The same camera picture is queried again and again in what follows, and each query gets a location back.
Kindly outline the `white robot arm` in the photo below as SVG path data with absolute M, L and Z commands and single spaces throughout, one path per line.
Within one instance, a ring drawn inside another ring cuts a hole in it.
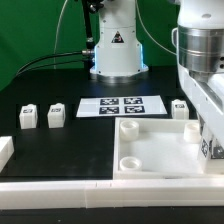
M 211 135 L 224 144 L 224 0 L 170 0 L 180 6 L 172 30 L 181 87 Z M 99 0 L 100 39 L 90 73 L 107 81 L 147 69 L 136 38 L 137 0 Z

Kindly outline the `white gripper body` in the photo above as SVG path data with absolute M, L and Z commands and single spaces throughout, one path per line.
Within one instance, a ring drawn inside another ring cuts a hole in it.
M 181 88 L 210 131 L 224 140 L 224 73 L 191 77 L 189 70 L 179 65 L 178 76 Z

